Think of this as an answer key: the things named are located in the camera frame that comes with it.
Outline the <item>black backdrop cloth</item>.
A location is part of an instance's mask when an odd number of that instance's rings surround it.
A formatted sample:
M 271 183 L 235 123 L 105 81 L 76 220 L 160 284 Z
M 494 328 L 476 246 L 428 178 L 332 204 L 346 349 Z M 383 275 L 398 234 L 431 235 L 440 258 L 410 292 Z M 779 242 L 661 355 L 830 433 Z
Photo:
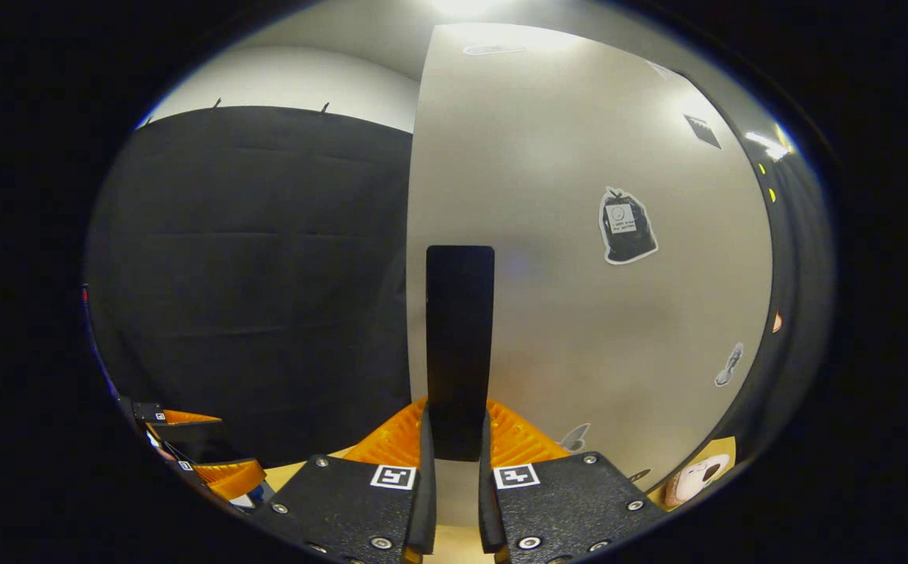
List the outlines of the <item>black backdrop cloth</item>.
M 748 149 L 772 236 L 768 329 L 711 440 L 764 452 L 801 406 L 836 307 L 827 206 Z M 132 132 L 89 223 L 89 320 L 120 394 L 225 421 L 268 465 L 353 447 L 420 399 L 408 360 L 414 132 L 286 107 Z

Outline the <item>ceiling strip light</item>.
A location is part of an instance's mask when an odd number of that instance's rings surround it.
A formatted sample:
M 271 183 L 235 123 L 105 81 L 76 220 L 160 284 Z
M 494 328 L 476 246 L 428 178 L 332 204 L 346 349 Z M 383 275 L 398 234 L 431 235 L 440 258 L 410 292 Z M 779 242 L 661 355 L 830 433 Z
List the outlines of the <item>ceiling strip light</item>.
M 743 136 L 745 139 L 750 140 L 750 142 L 757 143 L 762 147 L 766 156 L 776 163 L 777 161 L 782 161 L 784 157 L 791 153 L 790 147 L 784 146 L 782 143 L 777 142 L 777 140 L 765 138 L 765 136 L 759 135 L 757 132 L 745 132 Z

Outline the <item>pink white plush toy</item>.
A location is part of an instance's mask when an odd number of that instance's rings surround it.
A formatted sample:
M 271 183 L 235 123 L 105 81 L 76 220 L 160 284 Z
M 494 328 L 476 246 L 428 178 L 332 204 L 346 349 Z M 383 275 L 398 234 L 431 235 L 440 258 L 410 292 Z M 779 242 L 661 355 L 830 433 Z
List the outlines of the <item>pink white plush toy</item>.
M 700 494 L 732 466 L 733 457 L 729 454 L 715 454 L 687 465 L 666 484 L 661 506 L 666 511 L 675 510 Z

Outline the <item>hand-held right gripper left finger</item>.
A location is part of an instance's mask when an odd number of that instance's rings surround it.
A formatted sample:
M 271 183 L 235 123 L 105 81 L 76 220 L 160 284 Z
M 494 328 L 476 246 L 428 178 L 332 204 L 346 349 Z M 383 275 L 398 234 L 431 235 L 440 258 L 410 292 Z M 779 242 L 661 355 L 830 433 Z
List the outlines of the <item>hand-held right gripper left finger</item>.
M 436 538 L 428 400 L 401 408 L 341 457 L 311 457 L 254 522 L 328 564 L 424 564 Z

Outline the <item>black cabinet door handle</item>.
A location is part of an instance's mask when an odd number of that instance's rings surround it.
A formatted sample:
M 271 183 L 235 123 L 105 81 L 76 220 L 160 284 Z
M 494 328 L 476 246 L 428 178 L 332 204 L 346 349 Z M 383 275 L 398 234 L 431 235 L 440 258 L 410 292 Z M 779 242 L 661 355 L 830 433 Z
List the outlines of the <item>black cabinet door handle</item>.
M 426 250 L 426 392 L 433 453 L 481 458 L 494 315 L 494 249 Z

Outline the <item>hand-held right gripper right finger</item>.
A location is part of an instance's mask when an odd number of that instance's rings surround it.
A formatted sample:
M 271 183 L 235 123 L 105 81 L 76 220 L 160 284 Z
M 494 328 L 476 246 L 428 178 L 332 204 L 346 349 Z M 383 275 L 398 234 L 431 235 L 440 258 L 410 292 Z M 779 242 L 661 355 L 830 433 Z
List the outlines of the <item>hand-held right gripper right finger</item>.
M 666 518 L 605 454 L 569 452 L 497 401 L 481 440 L 479 535 L 494 564 L 599 564 Z

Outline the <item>light grey cabinet door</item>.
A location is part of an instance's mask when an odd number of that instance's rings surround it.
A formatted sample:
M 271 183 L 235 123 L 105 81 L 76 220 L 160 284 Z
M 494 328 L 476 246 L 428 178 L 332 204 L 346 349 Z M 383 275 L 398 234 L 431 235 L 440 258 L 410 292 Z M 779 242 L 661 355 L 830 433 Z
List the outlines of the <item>light grey cabinet door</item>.
M 768 197 L 686 75 L 576 35 L 432 29 L 407 219 L 408 360 L 426 393 L 425 260 L 494 253 L 489 396 L 650 492 L 697 455 L 768 330 Z

